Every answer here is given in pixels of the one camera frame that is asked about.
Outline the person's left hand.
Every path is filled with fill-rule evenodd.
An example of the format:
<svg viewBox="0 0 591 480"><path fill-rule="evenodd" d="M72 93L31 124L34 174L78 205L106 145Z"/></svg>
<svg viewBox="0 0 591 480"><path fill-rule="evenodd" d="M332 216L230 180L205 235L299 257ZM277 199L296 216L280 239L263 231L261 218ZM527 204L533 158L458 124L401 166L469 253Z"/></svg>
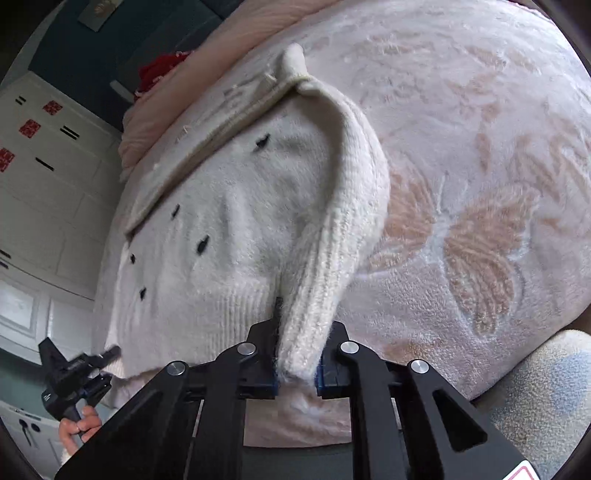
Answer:
<svg viewBox="0 0 591 480"><path fill-rule="evenodd" d="M63 418L59 423L59 439L65 452L72 456L79 449L76 440L87 442L102 426L102 421L94 407L86 405L82 408L81 419L73 421Z"/></svg>

